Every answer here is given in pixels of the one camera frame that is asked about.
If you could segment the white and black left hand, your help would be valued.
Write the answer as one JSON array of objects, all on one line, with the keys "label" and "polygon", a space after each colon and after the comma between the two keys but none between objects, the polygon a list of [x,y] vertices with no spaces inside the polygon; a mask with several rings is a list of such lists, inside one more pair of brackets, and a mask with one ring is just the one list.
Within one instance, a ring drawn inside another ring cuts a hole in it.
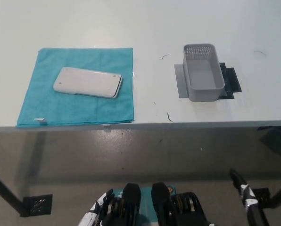
[{"label": "white and black left hand", "polygon": [[107,207],[108,203],[114,198],[113,189],[105,192],[101,197],[99,197],[93,206],[84,214],[78,226],[93,226],[95,220],[97,219],[99,213],[104,207]]}]

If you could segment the white and black right hand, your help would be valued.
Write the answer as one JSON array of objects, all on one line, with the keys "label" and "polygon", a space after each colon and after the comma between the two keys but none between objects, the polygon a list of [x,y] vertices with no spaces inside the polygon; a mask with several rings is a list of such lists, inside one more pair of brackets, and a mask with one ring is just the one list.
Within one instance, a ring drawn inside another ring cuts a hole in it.
[{"label": "white and black right hand", "polygon": [[229,171],[234,187],[238,190],[241,201],[248,211],[251,206],[258,206],[258,199],[247,181],[233,168]]}]

